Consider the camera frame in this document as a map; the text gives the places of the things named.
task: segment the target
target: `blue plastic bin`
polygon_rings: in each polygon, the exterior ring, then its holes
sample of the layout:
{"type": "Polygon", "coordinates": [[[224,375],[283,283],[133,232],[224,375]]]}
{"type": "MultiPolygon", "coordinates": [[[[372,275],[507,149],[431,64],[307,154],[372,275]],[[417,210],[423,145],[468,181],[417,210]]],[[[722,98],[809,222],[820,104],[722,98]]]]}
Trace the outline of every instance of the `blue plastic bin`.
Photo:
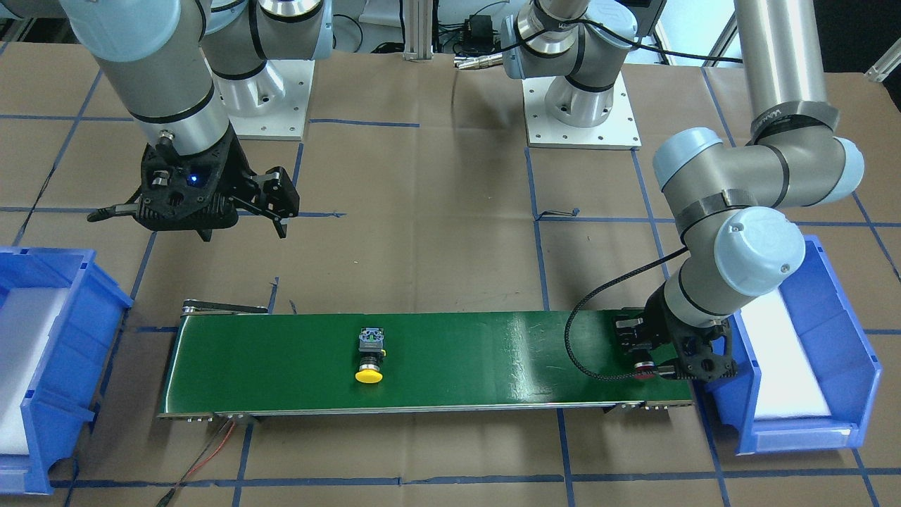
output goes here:
{"type": "MultiPolygon", "coordinates": [[[[14,289],[68,288],[21,394],[28,454],[0,455],[0,493],[52,493],[50,466],[72,455],[82,424],[94,418],[88,406],[123,310],[132,305],[94,264],[95,255],[92,250],[0,247],[0,308],[14,289]]],[[[0,349],[0,354],[12,352],[0,349]]]]}
{"type": "Polygon", "coordinates": [[[739,431],[738,455],[860,447],[867,433],[882,366],[820,240],[809,235],[805,242],[804,262],[780,290],[832,416],[754,420],[762,371],[738,312],[732,324],[739,374],[706,386],[721,421],[739,431]]]}

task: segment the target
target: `white mounting plate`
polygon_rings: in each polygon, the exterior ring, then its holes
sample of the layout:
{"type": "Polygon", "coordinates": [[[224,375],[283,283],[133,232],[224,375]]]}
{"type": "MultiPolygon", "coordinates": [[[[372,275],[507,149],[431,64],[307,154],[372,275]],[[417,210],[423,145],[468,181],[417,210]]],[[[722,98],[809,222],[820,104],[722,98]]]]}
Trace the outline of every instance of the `white mounting plate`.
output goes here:
{"type": "Polygon", "coordinates": [[[529,146],[535,148],[587,148],[589,150],[631,150],[642,145],[632,103],[623,74],[614,83],[614,104],[606,121],[596,127],[579,128],[562,123],[547,112],[544,96],[554,78],[523,80],[525,124],[529,146]]]}
{"type": "Polygon", "coordinates": [[[315,62],[272,60],[272,64],[285,80],[285,97],[265,115],[231,116],[234,132],[239,139],[303,141],[315,62]]]}

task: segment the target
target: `blue storage bin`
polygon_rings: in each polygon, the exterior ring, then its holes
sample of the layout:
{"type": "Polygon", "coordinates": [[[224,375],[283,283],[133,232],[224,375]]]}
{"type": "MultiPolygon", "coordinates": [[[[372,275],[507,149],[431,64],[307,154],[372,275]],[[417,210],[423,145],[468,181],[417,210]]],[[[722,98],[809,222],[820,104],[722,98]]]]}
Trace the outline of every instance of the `blue storage bin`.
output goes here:
{"type": "Polygon", "coordinates": [[[739,431],[738,455],[860,447],[867,433],[882,366],[819,239],[806,236],[805,243],[804,262],[780,290],[832,415],[754,419],[763,372],[738,312],[732,324],[739,373],[706,386],[721,421],[739,431]]]}
{"type": "Polygon", "coordinates": [[[5,361],[0,361],[5,370],[0,378],[8,395],[4,400],[12,407],[0,406],[0,416],[17,417],[14,405],[21,400],[22,417],[3,446],[27,453],[0,454],[0,493],[52,493],[50,466],[72,455],[82,424],[94,418],[88,406],[123,311],[132,305],[94,264],[95,255],[92,250],[0,247],[0,360],[5,361]],[[53,308],[30,306],[41,298],[52,300],[53,308]],[[46,339],[43,348],[29,337],[29,329],[46,339]],[[29,340],[33,349],[20,353],[29,340]],[[27,371],[26,364],[36,366],[27,371]],[[27,388],[15,392],[17,385],[27,388]],[[10,437],[22,429],[24,442],[10,437]]]}

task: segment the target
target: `green conveyor belt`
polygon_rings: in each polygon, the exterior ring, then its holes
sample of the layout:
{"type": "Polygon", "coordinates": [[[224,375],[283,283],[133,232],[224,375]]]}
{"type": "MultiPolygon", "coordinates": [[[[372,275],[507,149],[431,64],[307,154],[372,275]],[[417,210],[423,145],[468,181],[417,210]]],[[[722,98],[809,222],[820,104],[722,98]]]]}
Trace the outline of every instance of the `green conveyor belt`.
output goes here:
{"type": "MultiPolygon", "coordinates": [[[[611,318],[585,311],[572,328],[594,371],[627,373],[611,318]]],[[[166,376],[161,417],[486,410],[687,404],[687,382],[603,383],[567,358],[568,312],[388,315],[189,315],[166,376]],[[383,327],[384,380],[354,380],[361,327],[383,327]]],[[[669,347],[655,351],[663,361],[669,347]]]]}

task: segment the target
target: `light blue joint cap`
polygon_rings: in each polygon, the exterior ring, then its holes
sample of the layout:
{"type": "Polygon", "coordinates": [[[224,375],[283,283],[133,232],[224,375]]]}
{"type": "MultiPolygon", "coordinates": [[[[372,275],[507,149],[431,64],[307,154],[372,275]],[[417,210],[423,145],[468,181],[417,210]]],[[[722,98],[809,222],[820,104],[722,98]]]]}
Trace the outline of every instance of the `light blue joint cap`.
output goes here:
{"type": "Polygon", "coordinates": [[[97,58],[136,61],[159,51],[175,33],[179,0],[59,0],[72,31],[97,58]]]}
{"type": "Polygon", "coordinates": [[[716,132],[706,127],[689,128],[670,137],[654,153],[654,174],[657,175],[660,190],[667,186],[678,170],[700,152],[714,144],[722,143],[723,140],[716,135],[716,132]]]}
{"type": "Polygon", "coordinates": [[[863,153],[857,149],[857,145],[843,137],[836,137],[835,140],[845,149],[845,167],[833,191],[816,204],[826,204],[849,196],[863,180],[863,153]]]}
{"type": "MultiPolygon", "coordinates": [[[[219,5],[227,5],[231,2],[231,0],[219,0],[219,2],[213,2],[213,7],[217,7],[219,5]]],[[[250,0],[247,0],[241,5],[237,7],[233,7],[227,11],[219,11],[218,13],[210,14],[210,19],[206,22],[206,32],[204,35],[209,35],[211,33],[219,32],[222,28],[225,28],[232,21],[238,19],[238,16],[241,15],[244,11],[247,10],[247,5],[250,3],[250,0]]]]}
{"type": "Polygon", "coordinates": [[[9,18],[9,19],[22,19],[21,17],[13,14],[13,11],[6,8],[3,5],[2,0],[0,0],[0,19],[9,18]]]}
{"type": "Polygon", "coordinates": [[[319,39],[311,60],[324,60],[332,56],[332,0],[323,0],[323,23],[319,27],[319,39]]]}
{"type": "MultiPolygon", "coordinates": [[[[516,42],[516,14],[510,14],[501,22],[501,47],[512,46],[516,42]]],[[[516,47],[504,52],[504,72],[510,79],[523,79],[522,52],[516,47]]]]}
{"type": "MultiPolygon", "coordinates": [[[[620,36],[632,41],[635,40],[635,34],[638,33],[638,22],[635,21],[635,14],[632,14],[629,7],[615,0],[593,0],[588,5],[585,17],[591,21],[603,23],[611,32],[618,33],[620,36]]],[[[631,44],[620,41],[603,30],[588,24],[585,27],[595,31],[601,38],[617,48],[623,50],[632,48],[631,44]]]]}
{"type": "Polygon", "coordinates": [[[804,235],[770,207],[747,207],[725,221],[714,240],[716,268],[745,296],[775,290],[804,261],[804,235]]]}

